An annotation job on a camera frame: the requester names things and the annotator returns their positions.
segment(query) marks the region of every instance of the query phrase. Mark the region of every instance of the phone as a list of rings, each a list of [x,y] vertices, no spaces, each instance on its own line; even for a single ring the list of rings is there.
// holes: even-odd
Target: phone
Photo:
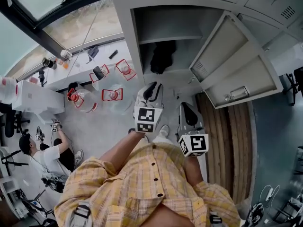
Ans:
[[[96,77],[97,77],[98,80],[101,80],[105,76],[104,73],[101,71],[101,69],[100,69],[99,66],[96,66],[93,69],[93,73],[96,75]]]

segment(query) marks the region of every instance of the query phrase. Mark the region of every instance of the plaid shirt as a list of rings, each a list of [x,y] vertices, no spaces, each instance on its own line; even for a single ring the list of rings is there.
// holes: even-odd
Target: plaid shirt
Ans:
[[[91,157],[66,182],[54,209],[58,225],[64,226],[79,201],[89,199],[95,227],[140,226],[160,203],[195,226],[210,226],[214,211],[228,226],[238,227],[240,217],[228,192],[205,182],[192,187],[183,163],[179,147],[166,143],[139,142],[117,175],[111,163]]]

